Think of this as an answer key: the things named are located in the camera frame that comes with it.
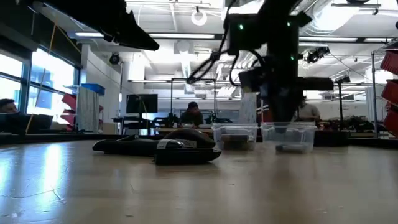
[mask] security camera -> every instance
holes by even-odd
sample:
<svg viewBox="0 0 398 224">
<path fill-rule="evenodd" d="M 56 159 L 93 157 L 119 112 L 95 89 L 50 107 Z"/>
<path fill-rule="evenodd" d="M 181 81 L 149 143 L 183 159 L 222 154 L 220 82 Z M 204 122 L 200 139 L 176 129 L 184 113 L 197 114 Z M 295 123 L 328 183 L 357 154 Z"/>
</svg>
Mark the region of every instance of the security camera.
<svg viewBox="0 0 398 224">
<path fill-rule="evenodd" d="M 118 52 L 112 53 L 111 58 L 109 59 L 109 62 L 112 65 L 117 65 L 120 62 L 120 56 Z"/>
</svg>

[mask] workbench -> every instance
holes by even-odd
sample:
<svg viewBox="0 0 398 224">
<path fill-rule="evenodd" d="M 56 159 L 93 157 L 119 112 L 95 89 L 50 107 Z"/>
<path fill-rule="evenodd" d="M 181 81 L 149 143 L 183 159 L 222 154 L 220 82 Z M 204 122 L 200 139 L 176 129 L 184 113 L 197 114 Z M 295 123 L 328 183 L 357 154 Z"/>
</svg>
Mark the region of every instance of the workbench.
<svg viewBox="0 0 398 224">
<path fill-rule="evenodd" d="M 0 147 L 0 223 L 397 223 L 398 151 L 225 151 L 195 166 L 94 141 Z"/>
</svg>

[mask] clear plastic container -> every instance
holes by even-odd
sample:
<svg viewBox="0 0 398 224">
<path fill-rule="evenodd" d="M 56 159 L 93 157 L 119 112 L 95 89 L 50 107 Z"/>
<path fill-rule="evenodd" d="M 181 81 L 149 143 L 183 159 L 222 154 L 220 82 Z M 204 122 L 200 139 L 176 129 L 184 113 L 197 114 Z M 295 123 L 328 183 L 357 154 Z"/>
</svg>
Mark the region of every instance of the clear plastic container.
<svg viewBox="0 0 398 224">
<path fill-rule="evenodd" d="M 262 141 L 277 152 L 312 152 L 316 128 L 314 122 L 263 123 Z"/>
<path fill-rule="evenodd" d="M 214 141 L 221 150 L 254 150 L 257 140 L 257 123 L 213 123 Z"/>
</svg>

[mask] person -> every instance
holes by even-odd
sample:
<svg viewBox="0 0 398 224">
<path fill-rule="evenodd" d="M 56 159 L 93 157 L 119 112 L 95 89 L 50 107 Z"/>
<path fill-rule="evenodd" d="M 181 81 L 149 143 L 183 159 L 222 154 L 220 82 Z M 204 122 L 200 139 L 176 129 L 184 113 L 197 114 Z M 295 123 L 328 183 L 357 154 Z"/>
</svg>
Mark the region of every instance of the person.
<svg viewBox="0 0 398 224">
<path fill-rule="evenodd" d="M 18 113 L 15 100 L 13 99 L 1 99 L 0 100 L 0 113 L 13 114 Z"/>
<path fill-rule="evenodd" d="M 304 96 L 297 110 L 296 121 L 319 121 L 321 114 L 316 106 L 308 104 Z"/>
<path fill-rule="evenodd" d="M 199 106 L 196 102 L 188 104 L 188 109 L 181 115 L 180 123 L 182 124 L 193 124 L 195 127 L 203 124 L 203 115 L 199 110 Z"/>
</svg>

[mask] computer monitor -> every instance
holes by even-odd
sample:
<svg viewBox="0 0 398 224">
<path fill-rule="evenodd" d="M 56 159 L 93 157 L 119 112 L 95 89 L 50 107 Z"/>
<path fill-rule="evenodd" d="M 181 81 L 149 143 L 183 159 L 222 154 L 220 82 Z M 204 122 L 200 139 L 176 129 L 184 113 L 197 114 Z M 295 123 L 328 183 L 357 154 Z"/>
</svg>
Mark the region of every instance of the computer monitor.
<svg viewBox="0 0 398 224">
<path fill-rule="evenodd" d="M 128 95 L 126 113 L 157 113 L 157 94 Z"/>
</svg>

